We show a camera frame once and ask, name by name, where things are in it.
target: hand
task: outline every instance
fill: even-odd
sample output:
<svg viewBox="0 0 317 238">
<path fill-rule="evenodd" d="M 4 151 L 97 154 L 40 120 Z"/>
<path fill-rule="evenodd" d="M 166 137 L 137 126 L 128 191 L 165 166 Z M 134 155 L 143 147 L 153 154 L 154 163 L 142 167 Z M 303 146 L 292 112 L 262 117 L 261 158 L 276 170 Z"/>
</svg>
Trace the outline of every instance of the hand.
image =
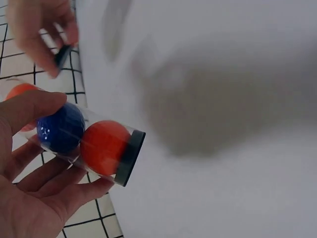
<svg viewBox="0 0 317 238">
<path fill-rule="evenodd" d="M 12 152 L 12 136 L 35 119 L 54 114 L 66 95 L 29 91 L 0 103 L 0 237 L 55 238 L 85 203 L 108 192 L 113 183 L 99 179 L 78 184 L 85 171 L 54 158 L 17 185 L 12 181 L 42 149 L 32 142 Z"/>
<path fill-rule="evenodd" d="M 57 77 L 54 55 L 39 30 L 44 28 L 61 48 L 64 41 L 55 27 L 57 23 L 66 34 L 66 44 L 75 45 L 78 27 L 69 0 L 8 0 L 6 17 L 17 46 L 51 77 Z"/>
</svg>

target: black lid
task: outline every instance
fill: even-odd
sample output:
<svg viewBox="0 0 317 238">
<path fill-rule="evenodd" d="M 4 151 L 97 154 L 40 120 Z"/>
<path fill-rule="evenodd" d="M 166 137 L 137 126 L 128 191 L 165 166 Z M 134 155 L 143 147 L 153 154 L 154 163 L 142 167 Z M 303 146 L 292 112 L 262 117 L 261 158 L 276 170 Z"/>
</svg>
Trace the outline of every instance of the black lid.
<svg viewBox="0 0 317 238">
<path fill-rule="evenodd" d="M 114 181 L 123 187 L 125 187 L 128 183 L 133 167 L 140 153 L 145 135 L 145 132 L 138 130 L 133 131 L 121 156 Z"/>
<path fill-rule="evenodd" d="M 57 67 L 59 68 L 59 70 L 63 68 L 71 49 L 72 49 L 72 46 L 64 45 L 62 48 L 60 48 L 59 52 L 55 55 L 54 61 Z"/>
</svg>

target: checkered fabric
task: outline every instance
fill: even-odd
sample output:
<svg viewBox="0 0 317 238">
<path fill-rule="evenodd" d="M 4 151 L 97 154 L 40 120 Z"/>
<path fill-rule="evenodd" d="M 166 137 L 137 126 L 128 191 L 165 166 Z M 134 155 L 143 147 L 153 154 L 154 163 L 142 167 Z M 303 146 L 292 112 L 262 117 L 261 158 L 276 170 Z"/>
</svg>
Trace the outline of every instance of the checkered fabric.
<svg viewBox="0 0 317 238">
<path fill-rule="evenodd" d="M 75 0 L 71 0 L 72 8 L 76 11 Z M 0 80 L 18 77 L 47 91 L 59 91 L 67 94 L 69 102 L 86 107 L 85 87 L 82 79 L 79 49 L 74 48 L 57 79 L 49 76 L 20 51 L 8 28 L 5 17 L 6 0 L 0 0 Z M 46 31 L 41 31 L 42 37 L 56 53 L 57 49 Z M 13 149 L 25 141 L 14 139 Z M 23 177 L 52 159 L 54 155 L 44 152 L 38 156 L 22 174 L 14 181 L 19 182 Z M 80 183 L 96 180 L 98 177 L 87 174 Z M 117 217 L 109 194 L 96 199 L 81 207 L 67 222 L 58 238 L 122 238 Z"/>
</svg>

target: golf ball tube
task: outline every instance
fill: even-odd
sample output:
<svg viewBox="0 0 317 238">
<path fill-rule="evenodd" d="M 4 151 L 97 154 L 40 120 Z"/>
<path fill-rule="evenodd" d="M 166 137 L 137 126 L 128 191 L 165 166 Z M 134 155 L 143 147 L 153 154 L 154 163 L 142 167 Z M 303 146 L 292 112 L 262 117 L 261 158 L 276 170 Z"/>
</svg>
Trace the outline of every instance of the golf ball tube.
<svg viewBox="0 0 317 238">
<path fill-rule="evenodd" d="M 0 85 L 3 100 L 30 90 L 42 89 L 17 78 Z M 145 138 L 142 131 L 70 102 L 19 133 L 57 157 L 121 186 L 127 185 Z"/>
</svg>

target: white backdrop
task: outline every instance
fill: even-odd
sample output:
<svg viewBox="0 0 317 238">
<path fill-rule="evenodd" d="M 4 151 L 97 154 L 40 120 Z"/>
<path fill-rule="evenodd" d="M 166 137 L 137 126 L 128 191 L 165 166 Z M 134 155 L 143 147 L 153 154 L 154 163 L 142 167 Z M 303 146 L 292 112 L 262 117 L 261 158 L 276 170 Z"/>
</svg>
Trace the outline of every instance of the white backdrop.
<svg viewBox="0 0 317 238">
<path fill-rule="evenodd" d="M 148 133 L 125 237 L 316 236 L 317 2 L 116 2 L 78 14 L 90 109 Z"/>
</svg>

